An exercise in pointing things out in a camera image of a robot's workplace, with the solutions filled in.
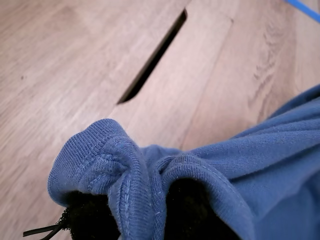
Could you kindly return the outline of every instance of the dark slot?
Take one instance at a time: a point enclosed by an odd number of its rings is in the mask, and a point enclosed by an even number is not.
[[[145,82],[147,81],[152,71],[157,66],[161,57],[165,54],[171,42],[175,39],[176,35],[178,34],[181,27],[184,25],[186,20],[187,20],[187,11],[183,10],[183,12],[175,20],[173,26],[170,28],[168,33],[164,36],[159,46],[155,49],[151,57],[148,59],[148,61],[146,62],[142,70],[133,80],[132,84],[128,87],[128,89],[125,91],[125,93],[120,98],[117,104],[125,103],[137,95],[137,93],[145,84]]]

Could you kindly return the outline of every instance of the blue fabric bag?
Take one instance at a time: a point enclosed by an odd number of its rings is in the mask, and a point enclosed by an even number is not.
[[[123,240],[161,240],[166,195],[181,178],[205,185],[242,240],[319,240],[320,85],[257,126],[190,151],[139,148],[116,121],[99,120],[63,146],[48,192],[62,206],[71,191],[108,195]]]

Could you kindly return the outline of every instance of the wooden surface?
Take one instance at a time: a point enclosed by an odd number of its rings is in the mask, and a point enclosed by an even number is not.
[[[140,92],[117,105],[184,8]],[[58,220],[52,162],[92,122],[191,149],[262,121],[320,83],[319,66],[320,24],[283,0],[0,1],[0,239]]]

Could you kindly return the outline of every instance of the blue cotton fabric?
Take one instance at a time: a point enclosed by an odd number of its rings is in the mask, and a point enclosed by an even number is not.
[[[99,120],[63,146],[48,192],[62,206],[71,191],[108,195],[122,239],[161,240],[166,195],[180,178],[201,181],[242,240],[319,240],[320,85],[257,126],[190,151],[139,148],[116,121]]]

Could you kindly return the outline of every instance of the wooden board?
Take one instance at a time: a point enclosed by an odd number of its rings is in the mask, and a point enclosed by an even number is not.
[[[214,1],[193,0],[187,20],[139,94],[117,106],[117,120],[141,146],[181,146],[232,25]]]
[[[108,116],[188,2],[1,1],[0,239],[59,219],[54,158]]]
[[[223,141],[261,122],[319,84],[319,66],[320,24],[282,0],[241,1],[182,148]]]
[[[320,83],[320,25],[285,1],[189,2],[0,2],[0,239],[57,221],[52,162],[95,120],[115,118],[141,146],[186,150],[225,140]],[[116,105],[185,7],[140,92]]]

